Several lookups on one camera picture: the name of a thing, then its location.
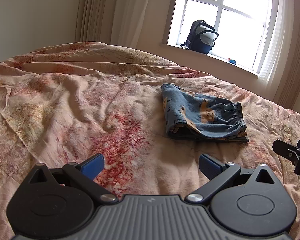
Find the window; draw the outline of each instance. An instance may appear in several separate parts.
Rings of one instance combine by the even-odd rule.
[[[210,54],[234,59],[259,73],[269,47],[279,0],[175,0],[168,44],[186,40],[194,21],[215,27],[219,37]]]

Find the silver pivot bolt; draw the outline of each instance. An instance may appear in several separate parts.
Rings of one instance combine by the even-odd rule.
[[[112,202],[117,199],[117,197],[113,194],[103,194],[100,196],[100,199],[104,202]]]
[[[203,196],[197,193],[192,193],[187,196],[187,200],[191,202],[200,202],[201,200],[203,200]]]

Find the bed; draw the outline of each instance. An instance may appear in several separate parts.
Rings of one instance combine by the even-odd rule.
[[[167,138],[163,83],[241,102],[250,142]],[[300,114],[146,52],[81,42],[10,58],[0,62],[0,239],[13,236],[5,209],[35,163],[57,168],[97,152],[106,165],[95,181],[118,196],[185,197],[208,181],[202,153],[245,168],[267,163],[298,207],[290,235],[300,239],[300,177],[272,151],[276,139],[296,145]]]

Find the black backpack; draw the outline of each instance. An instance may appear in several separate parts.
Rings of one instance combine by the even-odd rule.
[[[204,20],[197,20],[192,23],[190,33],[187,40],[181,45],[188,49],[208,54],[215,45],[215,40],[218,38],[217,33],[211,25]]]

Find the ribbed gray panel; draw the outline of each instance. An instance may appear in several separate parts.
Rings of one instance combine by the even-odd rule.
[[[14,240],[28,240],[16,236]],[[217,226],[202,206],[181,201],[178,195],[126,195],[102,206],[83,230],[60,240],[244,240]],[[272,240],[289,240],[281,235]]]

